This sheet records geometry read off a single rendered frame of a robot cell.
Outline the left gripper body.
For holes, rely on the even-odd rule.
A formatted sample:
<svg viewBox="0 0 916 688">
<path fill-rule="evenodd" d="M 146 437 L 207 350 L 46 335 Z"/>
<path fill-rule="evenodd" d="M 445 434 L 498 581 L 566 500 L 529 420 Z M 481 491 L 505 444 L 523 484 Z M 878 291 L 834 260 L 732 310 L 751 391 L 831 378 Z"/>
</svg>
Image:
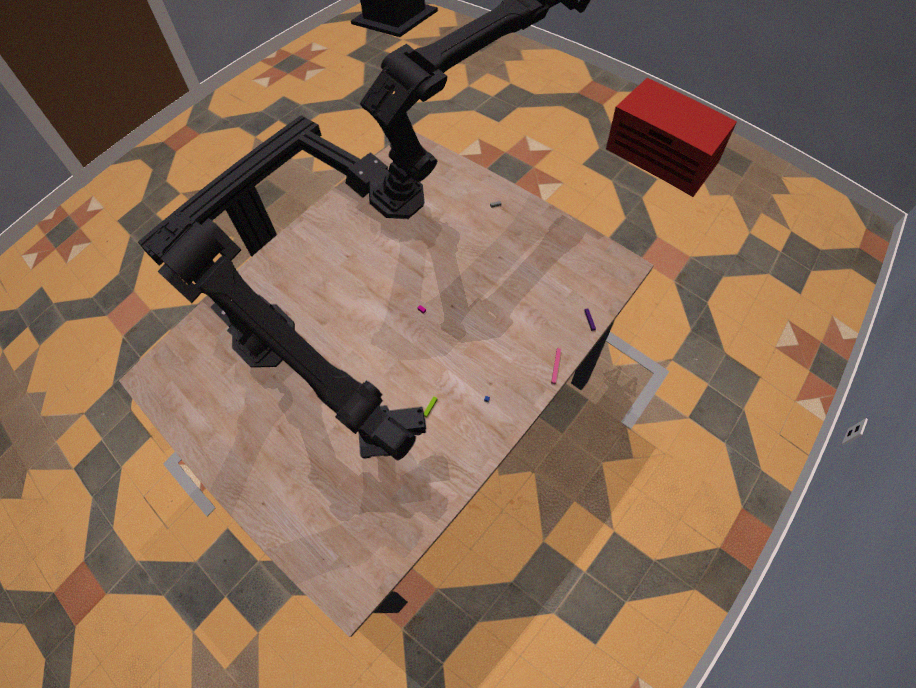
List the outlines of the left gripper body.
<svg viewBox="0 0 916 688">
<path fill-rule="evenodd" d="M 573 9 L 575 8 L 578 12 L 582 13 L 582 12 L 585 10 L 585 8 L 586 8 L 587 4 L 589 3 L 589 1 L 590 1 L 590 0 L 580 0 L 580 1 L 578 1 L 578 0 L 563 0 L 563 2 L 561 2 L 561 3 L 562 3 L 563 5 L 565 5 L 565 6 L 566 6 L 568 9 L 570 9 L 570 10 L 573 10 Z"/>
</svg>

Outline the pink rod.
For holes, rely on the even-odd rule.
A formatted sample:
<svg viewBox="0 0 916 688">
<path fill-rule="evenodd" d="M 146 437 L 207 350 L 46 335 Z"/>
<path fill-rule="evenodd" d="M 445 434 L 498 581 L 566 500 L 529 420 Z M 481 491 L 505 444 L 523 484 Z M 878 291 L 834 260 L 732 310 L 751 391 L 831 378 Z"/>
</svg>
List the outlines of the pink rod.
<svg viewBox="0 0 916 688">
<path fill-rule="evenodd" d="M 556 384 L 561 349 L 557 348 L 551 384 Z"/>
</svg>

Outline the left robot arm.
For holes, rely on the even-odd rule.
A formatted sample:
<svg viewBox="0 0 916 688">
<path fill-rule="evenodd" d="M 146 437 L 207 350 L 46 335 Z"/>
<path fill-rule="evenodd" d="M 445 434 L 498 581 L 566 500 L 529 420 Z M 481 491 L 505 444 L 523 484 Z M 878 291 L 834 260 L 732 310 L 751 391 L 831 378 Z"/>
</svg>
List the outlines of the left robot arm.
<svg viewBox="0 0 916 688">
<path fill-rule="evenodd" d="M 383 70 L 360 105 L 378 119 L 375 120 L 394 145 L 393 149 L 390 144 L 389 158 L 393 162 L 389 173 L 373 190 L 373 196 L 389 210 L 397 212 L 420 193 L 419 182 L 437 164 L 437 159 L 419 145 L 406 111 L 419 99 L 424 102 L 443 90 L 447 82 L 444 72 L 448 69 L 500 37 L 544 19 L 549 8 L 558 2 L 538 1 L 503 0 L 492 11 L 430 45 L 414 50 L 405 44 L 383 59 Z"/>
</svg>

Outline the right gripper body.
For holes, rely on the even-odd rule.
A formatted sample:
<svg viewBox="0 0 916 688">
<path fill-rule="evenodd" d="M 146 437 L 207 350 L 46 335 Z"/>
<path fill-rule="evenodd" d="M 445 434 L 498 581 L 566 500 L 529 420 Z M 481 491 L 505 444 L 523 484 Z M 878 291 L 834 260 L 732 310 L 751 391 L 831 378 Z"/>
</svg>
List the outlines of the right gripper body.
<svg viewBox="0 0 916 688">
<path fill-rule="evenodd" d="M 363 459 L 374 456 L 390 456 L 380 447 L 376 447 L 370 436 L 359 433 L 360 456 Z"/>
</svg>

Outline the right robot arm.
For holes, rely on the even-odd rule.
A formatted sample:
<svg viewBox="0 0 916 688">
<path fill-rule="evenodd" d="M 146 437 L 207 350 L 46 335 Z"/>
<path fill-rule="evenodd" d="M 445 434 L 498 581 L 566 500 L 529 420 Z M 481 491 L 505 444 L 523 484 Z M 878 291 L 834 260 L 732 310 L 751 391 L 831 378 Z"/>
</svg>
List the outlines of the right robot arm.
<svg viewBox="0 0 916 688">
<path fill-rule="evenodd" d="M 232 325 L 227 331 L 252 361 L 260 363 L 272 350 L 308 382 L 337 414 L 335 418 L 354 434 L 372 437 L 376 447 L 396 460 L 410 451 L 415 435 L 426 433 L 423 406 L 398 410 L 380 406 L 382 393 L 372 383 L 362 384 L 330 364 L 256 294 L 233 265 L 241 249 L 211 219 L 201 225 L 176 211 L 163 226 L 145 243 L 172 267 L 164 264 L 157 272 L 191 303 L 204 293 L 228 313 Z M 211 261 L 219 253 L 222 256 Z"/>
</svg>

